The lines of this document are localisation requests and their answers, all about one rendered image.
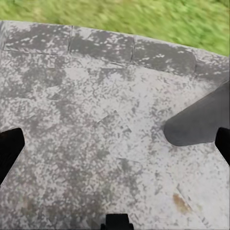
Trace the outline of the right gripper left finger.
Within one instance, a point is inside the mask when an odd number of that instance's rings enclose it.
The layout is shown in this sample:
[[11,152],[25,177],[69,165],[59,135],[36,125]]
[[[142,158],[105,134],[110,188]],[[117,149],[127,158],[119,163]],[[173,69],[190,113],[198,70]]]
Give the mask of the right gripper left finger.
[[24,146],[24,135],[20,127],[0,133],[0,185]]

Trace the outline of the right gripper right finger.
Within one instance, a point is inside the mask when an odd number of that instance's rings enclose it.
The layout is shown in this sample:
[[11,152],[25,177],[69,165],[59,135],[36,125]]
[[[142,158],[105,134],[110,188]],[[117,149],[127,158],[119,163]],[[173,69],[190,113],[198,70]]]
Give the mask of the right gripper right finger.
[[215,145],[230,165],[230,129],[220,127],[216,134]]

